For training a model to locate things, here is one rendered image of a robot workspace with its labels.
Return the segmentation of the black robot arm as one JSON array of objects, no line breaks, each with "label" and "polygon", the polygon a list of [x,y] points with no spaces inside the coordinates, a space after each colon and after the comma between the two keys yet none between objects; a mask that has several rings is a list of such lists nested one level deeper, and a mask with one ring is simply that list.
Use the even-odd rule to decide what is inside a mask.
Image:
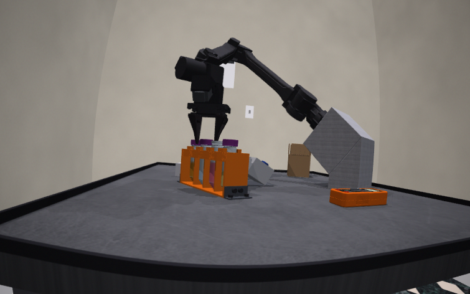
[{"label": "black robot arm", "polygon": [[200,49],[195,59],[179,57],[175,76],[177,79],[192,82],[190,91],[194,103],[223,103],[224,68],[219,65],[227,64],[229,59],[247,66],[259,76],[281,97],[284,101],[282,106],[290,116],[298,121],[306,118],[314,130],[327,113],[316,103],[317,98],[298,84],[294,87],[288,85],[261,63],[251,49],[239,43],[239,40],[232,37],[220,47]]}]

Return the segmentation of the black table edge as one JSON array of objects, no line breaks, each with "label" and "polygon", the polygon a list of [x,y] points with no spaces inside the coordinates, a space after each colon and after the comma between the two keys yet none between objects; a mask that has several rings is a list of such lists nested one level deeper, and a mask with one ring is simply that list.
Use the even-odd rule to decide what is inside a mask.
[{"label": "black table edge", "polygon": [[[108,178],[58,192],[34,201],[0,211],[0,224],[37,211],[70,197],[111,183],[131,174],[158,164],[175,166],[175,163],[157,162],[132,169]],[[470,201],[414,191],[400,187],[372,183],[372,186],[428,197],[446,202],[470,206]],[[284,263],[271,265],[207,265],[194,263],[163,262],[140,258],[101,254],[85,250],[71,249],[58,245],[45,244],[0,234],[0,252],[18,255],[46,262],[101,272],[130,275],[135,277],[177,280],[187,282],[249,283],[277,282],[307,278],[328,277],[347,273],[362,272],[416,262],[442,255],[470,250],[470,237],[438,244],[424,245],[403,250],[339,258],[316,262]]]}]

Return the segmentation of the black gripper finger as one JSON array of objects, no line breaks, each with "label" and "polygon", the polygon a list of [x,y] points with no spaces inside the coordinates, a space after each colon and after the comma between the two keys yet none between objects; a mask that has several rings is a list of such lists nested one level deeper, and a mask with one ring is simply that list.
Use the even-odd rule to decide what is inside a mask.
[{"label": "black gripper finger", "polygon": [[225,115],[215,116],[215,134],[214,141],[218,141],[222,130],[228,122],[228,118]]},{"label": "black gripper finger", "polygon": [[194,131],[195,143],[199,144],[202,117],[199,115],[196,115],[195,113],[188,113],[188,117],[189,117],[189,121],[191,123],[192,129]]}]

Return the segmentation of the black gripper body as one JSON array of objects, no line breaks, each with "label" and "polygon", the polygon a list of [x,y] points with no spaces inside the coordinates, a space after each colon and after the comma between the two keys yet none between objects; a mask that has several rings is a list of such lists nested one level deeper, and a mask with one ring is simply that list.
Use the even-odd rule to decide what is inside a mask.
[{"label": "black gripper body", "polygon": [[227,104],[215,103],[187,103],[187,108],[192,109],[191,113],[195,113],[201,117],[215,118],[215,115],[230,114],[231,108]]}]

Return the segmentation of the brown cardboard box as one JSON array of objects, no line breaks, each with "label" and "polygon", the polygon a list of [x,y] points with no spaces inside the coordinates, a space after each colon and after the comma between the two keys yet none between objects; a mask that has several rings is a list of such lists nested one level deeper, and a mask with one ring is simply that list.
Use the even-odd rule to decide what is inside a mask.
[{"label": "brown cardboard box", "polygon": [[309,178],[311,162],[311,153],[303,144],[294,144],[290,146],[288,156],[288,176]]}]

